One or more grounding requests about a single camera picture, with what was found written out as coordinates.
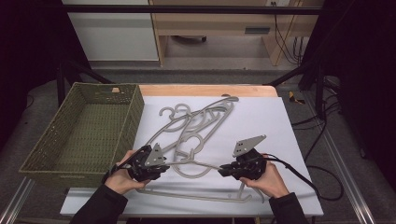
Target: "black sleeve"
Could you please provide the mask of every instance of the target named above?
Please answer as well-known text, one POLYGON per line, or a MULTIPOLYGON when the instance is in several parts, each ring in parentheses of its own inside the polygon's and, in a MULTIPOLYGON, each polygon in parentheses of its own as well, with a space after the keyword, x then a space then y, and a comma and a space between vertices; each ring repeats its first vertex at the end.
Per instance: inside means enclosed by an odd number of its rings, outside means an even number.
POLYGON ((102 185, 73 216, 71 224, 117 223, 128 200, 102 185))
POLYGON ((270 205, 277 224, 308 224, 295 193, 277 199, 271 198, 270 205))

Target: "cabinet door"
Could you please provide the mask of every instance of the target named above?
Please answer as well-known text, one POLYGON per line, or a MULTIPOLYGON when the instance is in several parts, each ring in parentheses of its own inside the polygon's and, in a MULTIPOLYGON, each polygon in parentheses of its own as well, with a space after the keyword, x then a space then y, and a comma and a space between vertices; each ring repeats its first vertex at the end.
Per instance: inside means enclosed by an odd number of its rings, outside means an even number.
MULTIPOLYGON (((64 4, 147 5, 147 0, 63 0, 64 4)), ((149 13, 69 13, 89 61, 158 61, 149 13)))

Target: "green woven basket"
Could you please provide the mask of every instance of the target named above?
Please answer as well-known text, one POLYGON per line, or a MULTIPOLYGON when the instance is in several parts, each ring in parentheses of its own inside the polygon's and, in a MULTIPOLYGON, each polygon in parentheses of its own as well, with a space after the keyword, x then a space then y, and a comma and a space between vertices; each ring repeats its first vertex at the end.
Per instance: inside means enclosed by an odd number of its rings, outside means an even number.
POLYGON ((132 149, 143 107, 138 85, 75 83, 20 173, 52 187, 98 187, 132 149))

